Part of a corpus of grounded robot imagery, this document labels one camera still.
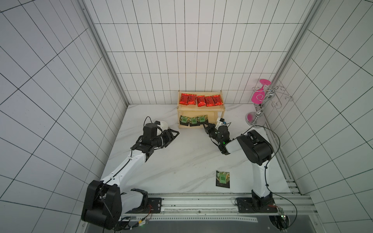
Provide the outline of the green tea bag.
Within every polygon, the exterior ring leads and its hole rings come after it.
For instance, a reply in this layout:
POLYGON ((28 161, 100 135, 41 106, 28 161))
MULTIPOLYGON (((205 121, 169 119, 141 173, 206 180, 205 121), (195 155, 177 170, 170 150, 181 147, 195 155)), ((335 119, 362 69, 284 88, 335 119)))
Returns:
POLYGON ((230 188, 230 173, 224 171, 216 171, 216 186, 230 188))
POLYGON ((181 126, 189 126, 190 123, 190 117, 188 116, 180 116, 179 118, 179 124, 181 126))
POLYGON ((197 120, 200 124, 208 123, 208 115, 198 116, 197 120))
POLYGON ((190 117, 189 118, 189 126, 190 127, 200 126, 200 122, 198 120, 198 117, 190 117))

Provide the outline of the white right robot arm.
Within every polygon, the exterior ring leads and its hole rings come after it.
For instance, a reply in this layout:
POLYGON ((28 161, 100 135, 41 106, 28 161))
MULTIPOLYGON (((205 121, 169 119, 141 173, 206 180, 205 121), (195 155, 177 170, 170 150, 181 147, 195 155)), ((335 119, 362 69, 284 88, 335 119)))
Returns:
POLYGON ((226 124, 217 126, 205 123, 204 130, 212 142, 224 155, 236 151, 245 154, 253 167, 254 186, 250 198, 236 198, 235 205, 239 213, 277 213, 273 192, 269 190, 266 181, 266 165, 275 154, 272 145, 256 130, 241 134, 235 139, 230 139, 226 124))

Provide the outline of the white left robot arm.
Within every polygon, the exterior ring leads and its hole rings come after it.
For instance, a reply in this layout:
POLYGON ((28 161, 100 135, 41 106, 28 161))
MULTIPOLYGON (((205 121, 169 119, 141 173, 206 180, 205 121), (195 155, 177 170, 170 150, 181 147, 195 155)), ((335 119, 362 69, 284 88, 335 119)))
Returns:
POLYGON ((124 192, 124 187, 132 173, 145 164, 155 150, 166 148, 179 134, 164 121, 145 124, 143 134, 131 147, 124 161, 108 176, 88 185, 82 221, 111 230, 119 223, 122 213, 151 211, 146 191, 133 188, 124 192))

